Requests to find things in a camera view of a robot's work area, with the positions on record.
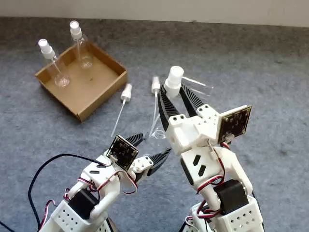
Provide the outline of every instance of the black cable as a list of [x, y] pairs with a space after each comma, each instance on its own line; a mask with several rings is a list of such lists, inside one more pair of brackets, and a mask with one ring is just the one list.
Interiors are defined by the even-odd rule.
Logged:
[[0, 221], [0, 224], [1, 224], [4, 228], [6, 228], [8, 231], [10, 231], [10, 232], [15, 232], [15, 231], [13, 231], [10, 227], [8, 227], [7, 225], [5, 225], [2, 221]]
[[33, 204], [33, 200], [32, 200], [32, 197], [31, 197], [31, 191], [32, 191], [34, 182], [35, 182], [35, 180], [37, 179], [39, 173], [42, 171], [42, 169], [43, 169], [47, 164], [49, 164], [51, 161], [53, 161], [53, 160], [55, 160], [55, 159], [57, 159], [57, 158], [60, 158], [60, 157], [62, 157], [62, 156], [76, 157], [76, 158], [84, 159], [84, 160], [87, 160], [87, 161], [90, 161], [90, 162], [97, 163], [97, 164], [99, 164], [99, 165], [105, 166], [105, 164], [103, 164], [103, 163], [101, 163], [101, 162], [99, 162], [99, 161], [97, 161], [97, 160], [95, 160], [95, 159], [90, 159], [90, 158], [87, 158], [87, 157], [78, 156], [78, 155], [73, 155], [73, 154], [59, 154], [59, 155], [56, 155], [56, 156], [50, 158], [48, 161], [46, 161], [46, 162], [37, 170], [37, 172], [35, 173], [35, 175], [34, 175], [32, 181], [31, 181], [31, 184], [30, 184], [30, 186], [29, 186], [29, 190], [28, 190], [28, 199], [29, 199], [31, 208], [32, 208], [32, 210], [33, 210], [34, 216], [35, 216], [35, 218], [36, 218], [36, 220], [37, 220], [37, 223], [38, 223], [38, 231], [39, 231], [41, 222], [40, 222], [40, 218], [39, 218], [38, 212], [37, 212], [37, 210], [36, 210], [36, 208], [35, 208], [35, 206], [34, 206], [34, 204]]
[[256, 202], [257, 202], [257, 205], [259, 206], [259, 209], [261, 211], [261, 207], [260, 207], [260, 203], [259, 203], [259, 200], [257, 199], [257, 197], [255, 196], [253, 190], [252, 190], [252, 196], [256, 199]]
[[207, 219], [205, 218], [204, 221], [205, 221], [205, 226], [206, 226], [206, 232], [208, 232]]

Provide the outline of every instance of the plastic bottle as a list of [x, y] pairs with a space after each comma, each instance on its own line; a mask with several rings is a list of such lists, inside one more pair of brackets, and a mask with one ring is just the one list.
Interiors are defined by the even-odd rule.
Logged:
[[83, 69], [92, 67], [93, 56], [90, 52], [89, 40], [86, 35], [82, 33], [77, 21], [74, 20], [70, 22], [70, 31], [73, 38], [73, 43], [76, 45], [75, 55], [80, 63], [80, 66]]
[[54, 79], [56, 86], [65, 87], [70, 83], [70, 77], [63, 61], [58, 59], [53, 48], [49, 45], [46, 39], [40, 39], [38, 42], [41, 52], [48, 63], [47, 68], [50, 76]]

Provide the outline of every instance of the hole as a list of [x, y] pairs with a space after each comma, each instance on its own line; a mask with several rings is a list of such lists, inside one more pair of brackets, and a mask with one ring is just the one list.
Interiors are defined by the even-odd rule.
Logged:
[[91, 174], [100, 174], [99, 171], [90, 171]]
[[106, 166], [103, 166], [103, 165], [97, 165], [97, 168], [106, 168]]
[[199, 171], [198, 171], [198, 175], [202, 176], [205, 172], [206, 166], [205, 165], [201, 165]]
[[194, 158], [194, 160], [193, 160], [193, 165], [194, 165], [194, 166], [197, 166], [197, 164], [198, 164], [200, 158], [201, 158], [200, 155], [195, 155], [195, 158]]

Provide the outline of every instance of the white wall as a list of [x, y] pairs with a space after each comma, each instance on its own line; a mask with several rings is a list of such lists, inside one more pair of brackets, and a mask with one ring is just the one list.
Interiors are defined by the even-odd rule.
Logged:
[[309, 0], [0, 0], [1, 16], [309, 27]]

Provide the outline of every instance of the wire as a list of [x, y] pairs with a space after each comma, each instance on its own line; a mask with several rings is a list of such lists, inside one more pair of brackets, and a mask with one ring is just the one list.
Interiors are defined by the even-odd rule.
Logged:
[[223, 146], [224, 146], [225, 148], [227, 148], [227, 149], [231, 150], [230, 146], [229, 146], [227, 143], [225, 143], [225, 142], [220, 143], [220, 146], [221, 146], [221, 147], [223, 147]]
[[213, 148], [213, 146], [210, 144], [209, 140], [207, 140], [207, 143], [208, 143], [209, 147], [211, 148], [211, 151], [214, 152], [214, 153], [217, 155], [218, 161], [219, 161], [219, 163], [220, 163], [220, 165], [221, 165], [221, 168], [222, 168], [222, 170], [223, 170], [223, 175], [215, 175], [215, 176], [213, 176], [212, 178], [208, 179], [204, 184], [202, 184], [201, 186], [199, 186], [199, 187], [197, 188], [197, 194], [199, 194], [199, 192], [200, 192], [202, 189], [204, 189], [206, 186], [208, 186], [208, 185], [210, 185], [210, 184], [212, 184], [212, 185], [220, 185], [220, 184], [222, 184], [222, 183], [224, 182], [224, 180], [225, 180], [225, 167], [224, 167], [224, 165], [223, 165], [223, 162], [222, 162], [221, 158], [219, 158], [219, 155], [218, 155], [217, 151], [216, 151], [216, 150]]
[[188, 220], [193, 220], [193, 217], [192, 216], [187, 216], [187, 217], [185, 217], [184, 221], [187, 224], [187, 226], [193, 227], [193, 228], [195, 228], [197, 230], [197, 232], [199, 232], [199, 229], [195, 225], [190, 224], [188, 222]]
[[135, 187], [135, 190], [133, 192], [123, 192], [124, 194], [126, 195], [130, 195], [132, 193], [136, 193], [137, 192], [137, 184], [135, 183], [135, 181], [129, 176], [129, 174], [123, 170], [118, 170], [117, 172], [115, 172], [113, 175], [111, 175], [103, 184], [101, 184], [98, 188], [97, 188], [97, 191], [100, 191], [105, 185], [107, 185], [110, 181], [110, 179], [115, 176], [115, 175], [118, 175], [119, 173], [125, 173], [127, 178], [131, 181], [131, 183], [133, 184], [133, 186]]
[[88, 180], [86, 180], [86, 179], [84, 179], [84, 178], [81, 178], [81, 177], [79, 177], [77, 180], [82, 181], [82, 182], [88, 184], [89, 187], [90, 187], [90, 190], [91, 190], [92, 192], [99, 192], [105, 185], [107, 185], [107, 184], [110, 182], [110, 179], [111, 179], [113, 176], [116, 176], [116, 175], [118, 175], [119, 173], [125, 173], [126, 177], [129, 179], [129, 181], [130, 181], [130, 182], [132, 183], [132, 185], [135, 187], [135, 190], [134, 190], [133, 192], [123, 192], [123, 193], [126, 194], [126, 195], [130, 195], [130, 194], [136, 193], [137, 190], [138, 190], [138, 186], [137, 186], [136, 182], [130, 177], [130, 175], [129, 175], [127, 172], [125, 172], [125, 171], [123, 171], [123, 170], [118, 170], [117, 172], [115, 172], [115, 173], [114, 173], [113, 175], [111, 175], [104, 183], [102, 183], [99, 187], [96, 187], [95, 183], [93, 183], [93, 182], [91, 182], [91, 181], [88, 181]]
[[46, 222], [46, 219], [47, 219], [47, 216], [48, 216], [48, 207], [49, 207], [49, 204], [50, 204], [50, 203], [53, 203], [53, 205], [57, 207], [57, 205], [56, 205], [56, 203], [55, 203], [54, 200], [49, 200], [49, 201], [46, 203], [44, 218], [43, 218], [43, 220], [42, 220], [42, 222], [41, 222], [41, 224], [40, 224], [39, 230], [42, 229], [42, 227], [44, 226], [44, 224], [45, 224], [45, 222]]
[[4, 228], [6, 228], [8, 231], [10, 232], [15, 232], [13, 231], [10, 227], [8, 227], [7, 225], [5, 225], [2, 221], [0, 221], [0, 225], [2, 225]]
[[50, 162], [52, 162], [53, 160], [57, 159], [57, 158], [60, 158], [62, 156], [71, 156], [71, 157], [76, 157], [76, 158], [80, 158], [80, 159], [83, 159], [83, 160], [87, 160], [87, 161], [90, 161], [90, 162], [93, 162], [93, 163], [97, 163], [99, 165], [102, 165], [102, 166], [110, 166], [110, 165], [105, 165], [104, 163], [102, 162], [99, 162], [95, 159], [90, 159], [90, 158], [87, 158], [87, 157], [83, 157], [83, 156], [78, 156], [78, 155], [74, 155], [74, 154], [59, 154], [59, 155], [56, 155], [52, 158], [50, 158], [48, 161], [46, 161], [38, 170], [37, 172], [35, 173], [31, 183], [30, 183], [30, 186], [29, 186], [29, 190], [28, 190], [28, 199], [29, 199], [29, 203], [31, 205], [31, 208], [33, 210], [33, 214], [37, 220], [37, 224], [38, 224], [38, 231], [39, 231], [39, 228], [40, 228], [40, 218], [39, 218], [39, 215], [38, 215], [38, 212], [34, 206], [34, 203], [33, 203], [33, 200], [32, 200], [32, 196], [31, 196], [31, 191], [32, 191], [32, 188], [33, 188], [33, 185], [34, 185], [34, 182], [35, 180], [37, 179], [39, 173], [42, 171], [42, 169], [47, 165], [49, 164]]

